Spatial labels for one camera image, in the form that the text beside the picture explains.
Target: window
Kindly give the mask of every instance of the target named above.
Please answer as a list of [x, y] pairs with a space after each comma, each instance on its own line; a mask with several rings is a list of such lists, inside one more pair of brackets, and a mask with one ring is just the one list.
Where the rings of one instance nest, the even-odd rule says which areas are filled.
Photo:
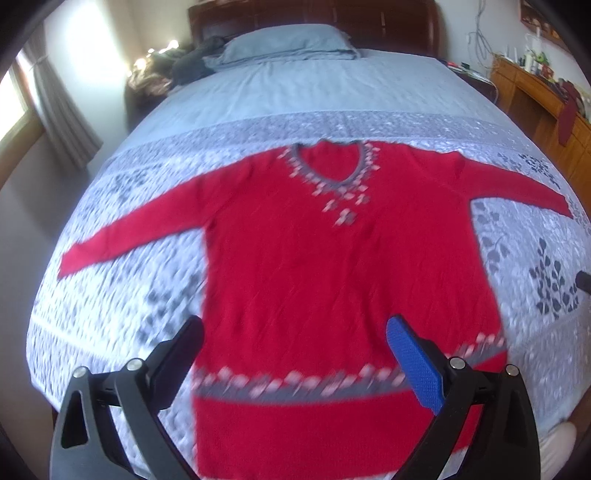
[[10, 69], [0, 81], [0, 140], [3, 139], [11, 129], [25, 115], [27, 104], [24, 102], [18, 84], [14, 80], [14, 73]]
[[22, 79], [14, 64], [0, 80], [0, 188], [43, 133]]

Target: white shoe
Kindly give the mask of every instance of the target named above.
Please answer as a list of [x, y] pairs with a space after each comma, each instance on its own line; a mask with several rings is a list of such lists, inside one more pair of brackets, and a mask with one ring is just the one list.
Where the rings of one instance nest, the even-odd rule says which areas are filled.
[[577, 429], [569, 421], [558, 424], [540, 440], [541, 480], [552, 480], [573, 453]]

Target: blue gripper pad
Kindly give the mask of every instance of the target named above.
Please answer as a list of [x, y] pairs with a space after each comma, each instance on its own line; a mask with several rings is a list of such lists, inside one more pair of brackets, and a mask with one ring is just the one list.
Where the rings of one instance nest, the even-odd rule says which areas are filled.
[[420, 404], [437, 415], [444, 402], [443, 380], [423, 352], [416, 335], [402, 318], [392, 317], [386, 325], [386, 340]]

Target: bed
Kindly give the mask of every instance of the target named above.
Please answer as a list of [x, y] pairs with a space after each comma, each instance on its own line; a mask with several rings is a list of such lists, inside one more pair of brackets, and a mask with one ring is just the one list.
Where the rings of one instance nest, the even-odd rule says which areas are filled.
[[[31, 378], [52, 405], [59, 408], [75, 367], [119, 369], [171, 338], [188, 315], [201, 315], [207, 284], [201, 229], [58, 281], [61, 257], [73, 243], [179, 183], [247, 155], [296, 142], [361, 139], [458, 151], [564, 195], [572, 219], [504, 199], [470, 204], [504, 333], [477, 338], [455, 353], [469, 359], [491, 346], [506, 349], [523, 372], [540, 436], [568, 417], [591, 385], [591, 303], [572, 287], [578, 271], [591, 270], [591, 224], [543, 153], [492, 103], [431, 58], [439, 42], [435, 3], [212, 3], [189, 9], [189, 21], [197, 41], [278, 24], [333, 24], [351, 36], [362, 58], [259, 63], [216, 73], [170, 95], [123, 142], [66, 225], [31, 314]], [[192, 378], [160, 418], [198, 469]], [[123, 418], [114, 415], [134, 468], [149, 476]], [[450, 469], [460, 459], [461, 453]]]

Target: sweater sleeve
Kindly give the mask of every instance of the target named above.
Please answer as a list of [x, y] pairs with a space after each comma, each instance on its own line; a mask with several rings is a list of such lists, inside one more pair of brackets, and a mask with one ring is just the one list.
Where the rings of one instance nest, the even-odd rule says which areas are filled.
[[414, 157], [435, 179], [469, 200], [504, 198], [573, 217], [563, 195], [520, 173], [468, 160], [458, 152], [416, 150]]
[[251, 173], [239, 162], [195, 177], [74, 244], [62, 257], [58, 278], [93, 264], [113, 260], [167, 235], [205, 225]]

